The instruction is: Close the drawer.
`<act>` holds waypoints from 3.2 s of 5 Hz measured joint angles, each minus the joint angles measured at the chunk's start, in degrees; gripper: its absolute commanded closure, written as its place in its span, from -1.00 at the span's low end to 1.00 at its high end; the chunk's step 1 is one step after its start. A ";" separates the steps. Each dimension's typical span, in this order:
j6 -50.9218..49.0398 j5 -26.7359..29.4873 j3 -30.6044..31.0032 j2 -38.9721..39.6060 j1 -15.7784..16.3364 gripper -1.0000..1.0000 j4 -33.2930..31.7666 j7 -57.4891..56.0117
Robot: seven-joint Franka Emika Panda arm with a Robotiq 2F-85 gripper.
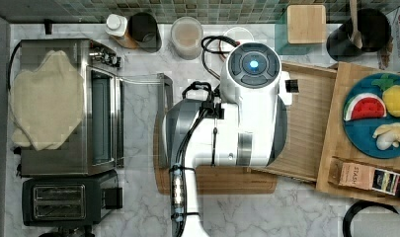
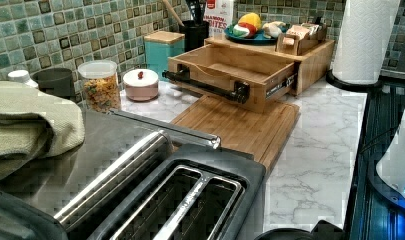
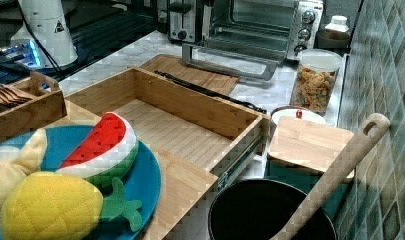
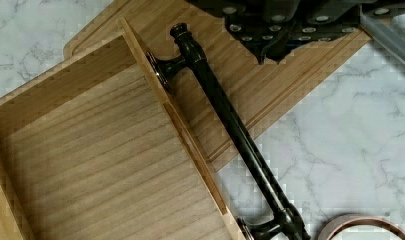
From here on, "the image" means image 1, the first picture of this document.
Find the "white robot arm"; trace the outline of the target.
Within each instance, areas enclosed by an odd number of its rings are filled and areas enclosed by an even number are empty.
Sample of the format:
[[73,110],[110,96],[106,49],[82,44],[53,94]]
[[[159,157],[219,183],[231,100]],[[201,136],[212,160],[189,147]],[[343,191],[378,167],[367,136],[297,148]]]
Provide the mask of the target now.
[[200,223],[198,166],[266,167],[281,154],[292,103],[286,80],[273,49],[242,43],[227,56],[216,90],[195,81],[164,116],[172,237],[208,237]]

